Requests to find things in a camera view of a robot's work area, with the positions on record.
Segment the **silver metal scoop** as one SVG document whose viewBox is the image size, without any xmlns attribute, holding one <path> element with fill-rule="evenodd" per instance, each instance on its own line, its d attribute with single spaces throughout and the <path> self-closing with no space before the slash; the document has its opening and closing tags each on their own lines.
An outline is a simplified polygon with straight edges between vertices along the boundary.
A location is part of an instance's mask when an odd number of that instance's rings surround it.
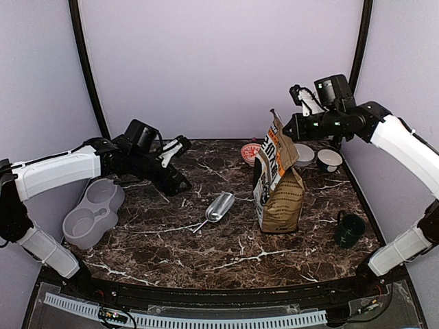
<svg viewBox="0 0 439 329">
<path fill-rule="evenodd" d="M 193 231 L 196 233 L 206 223 L 216 223 L 230 210 L 235 202 L 235 196 L 232 193 L 221 193 L 206 209 L 205 220 Z"/>
</svg>

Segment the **brown pet food bag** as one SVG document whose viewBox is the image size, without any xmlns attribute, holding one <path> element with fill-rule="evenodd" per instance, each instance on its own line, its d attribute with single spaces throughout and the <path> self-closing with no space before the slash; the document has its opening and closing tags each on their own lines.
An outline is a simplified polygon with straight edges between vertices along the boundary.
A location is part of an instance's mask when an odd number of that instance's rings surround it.
<svg viewBox="0 0 439 329">
<path fill-rule="evenodd" d="M 305 186 L 294 168 L 297 148 L 284 135 L 278 113 L 270 112 L 273 121 L 255 158 L 252 193 L 261 231 L 289 234 L 298 230 Z"/>
</svg>

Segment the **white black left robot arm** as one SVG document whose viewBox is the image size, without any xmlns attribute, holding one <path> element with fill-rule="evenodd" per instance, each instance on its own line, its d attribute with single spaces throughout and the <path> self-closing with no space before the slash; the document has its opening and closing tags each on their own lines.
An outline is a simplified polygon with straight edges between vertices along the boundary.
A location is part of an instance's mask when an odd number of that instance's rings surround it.
<svg viewBox="0 0 439 329">
<path fill-rule="evenodd" d="M 137 119 L 115 137 L 90 138 L 75 149 L 30 160 L 1 160 L 1 238 L 5 244 L 16 243 L 51 267 L 82 299 L 90 299 L 97 285 L 88 269 L 54 237 L 42 230 L 28 215 L 26 201 L 82 180 L 108 175 L 132 175 L 151 182 L 166 196 L 191 189 L 191 183 L 171 163 L 191 147 L 183 135 L 167 143 L 160 132 Z M 156 149 L 152 143 L 159 140 Z"/>
</svg>

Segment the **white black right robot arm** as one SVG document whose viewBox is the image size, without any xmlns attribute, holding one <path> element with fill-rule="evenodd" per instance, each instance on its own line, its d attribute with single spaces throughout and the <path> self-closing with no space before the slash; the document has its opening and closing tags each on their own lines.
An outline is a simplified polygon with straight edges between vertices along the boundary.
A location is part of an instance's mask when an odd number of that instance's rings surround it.
<svg viewBox="0 0 439 329">
<path fill-rule="evenodd" d="M 438 246 L 438 151 L 380 103 L 357 103 L 344 75 L 316 80 L 314 86 L 314 91 L 298 84 L 290 88 L 294 103 L 302 110 L 284 127 L 286 136 L 295 142 L 331 137 L 334 143 L 357 136 L 394 159 L 396 173 L 391 173 L 390 166 L 373 166 L 370 173 L 374 179 L 388 183 L 406 173 L 409 177 L 398 194 L 403 200 L 422 188 L 432 197 L 419 220 L 358 266 L 350 291 L 365 297 L 376 287 L 378 277 Z"/>
</svg>

